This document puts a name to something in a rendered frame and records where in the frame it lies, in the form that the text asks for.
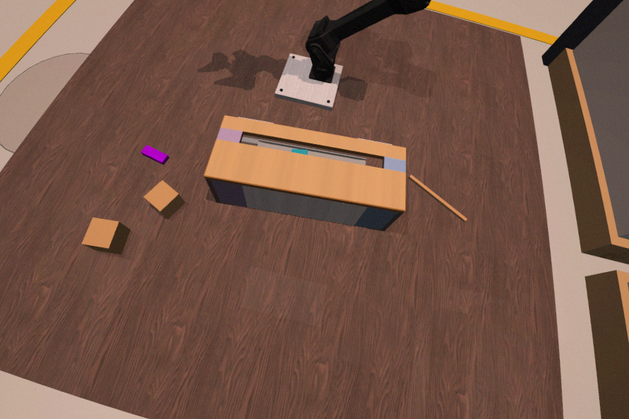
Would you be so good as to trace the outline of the small purple block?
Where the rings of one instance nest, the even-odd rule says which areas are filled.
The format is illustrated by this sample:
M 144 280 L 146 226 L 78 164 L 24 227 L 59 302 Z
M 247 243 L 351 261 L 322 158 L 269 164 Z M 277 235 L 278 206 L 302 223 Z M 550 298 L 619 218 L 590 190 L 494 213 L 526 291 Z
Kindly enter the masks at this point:
M 149 157 L 150 159 L 164 165 L 167 160 L 169 160 L 169 156 L 167 154 L 164 154 L 154 148 L 151 148 L 149 145 L 146 145 L 142 151 L 141 154 Z

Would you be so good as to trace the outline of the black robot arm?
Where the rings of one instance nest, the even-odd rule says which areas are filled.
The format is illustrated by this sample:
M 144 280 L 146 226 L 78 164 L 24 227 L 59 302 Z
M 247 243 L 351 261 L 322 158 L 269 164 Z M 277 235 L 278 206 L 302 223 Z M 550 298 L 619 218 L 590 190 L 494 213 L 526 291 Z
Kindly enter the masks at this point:
M 305 43 L 312 61 L 309 78 L 332 83 L 340 41 L 394 14 L 409 15 L 423 10 L 430 2 L 431 0 L 371 0 L 339 19 L 330 20 L 325 16 L 316 21 Z

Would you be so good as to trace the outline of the tan cube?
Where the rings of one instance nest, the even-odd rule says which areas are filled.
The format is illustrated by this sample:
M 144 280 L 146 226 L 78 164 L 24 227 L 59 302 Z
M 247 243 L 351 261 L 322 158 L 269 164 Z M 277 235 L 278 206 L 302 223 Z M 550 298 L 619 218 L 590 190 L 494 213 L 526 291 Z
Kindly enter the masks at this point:
M 93 217 L 82 244 L 96 251 L 123 253 L 130 229 L 124 224 Z

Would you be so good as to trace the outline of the orange flat bar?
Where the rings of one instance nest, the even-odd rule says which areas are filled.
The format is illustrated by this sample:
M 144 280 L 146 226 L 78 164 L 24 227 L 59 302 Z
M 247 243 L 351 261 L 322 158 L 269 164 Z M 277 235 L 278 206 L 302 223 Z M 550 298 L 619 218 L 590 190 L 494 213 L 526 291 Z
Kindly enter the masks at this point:
M 433 191 L 431 191 L 428 187 L 426 187 L 424 184 L 422 184 L 422 182 L 420 182 L 419 180 L 417 180 L 417 178 L 415 178 L 413 175 L 409 176 L 409 179 L 412 180 L 416 185 L 418 185 L 419 187 L 422 188 L 422 190 L 424 190 L 427 194 L 429 194 L 431 197 L 433 197 L 436 201 L 438 201 L 442 206 L 446 207 L 449 211 L 451 211 L 452 213 L 454 213 L 454 215 L 456 215 L 460 220 L 462 220 L 463 222 L 466 222 L 467 218 L 465 216 L 463 216 L 462 214 L 460 214 L 460 212 L 458 212 L 454 207 L 452 207 L 451 205 L 449 205 L 448 203 L 446 203 L 445 201 L 443 201 L 437 194 L 435 194 Z

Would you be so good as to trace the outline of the tan square block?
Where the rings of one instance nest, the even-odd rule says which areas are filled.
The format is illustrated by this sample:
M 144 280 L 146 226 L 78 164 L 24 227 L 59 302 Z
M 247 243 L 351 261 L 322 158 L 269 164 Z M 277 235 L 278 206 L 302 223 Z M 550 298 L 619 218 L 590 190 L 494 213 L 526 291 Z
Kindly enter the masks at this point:
M 146 196 L 149 203 L 169 219 L 185 204 L 180 195 L 161 180 Z

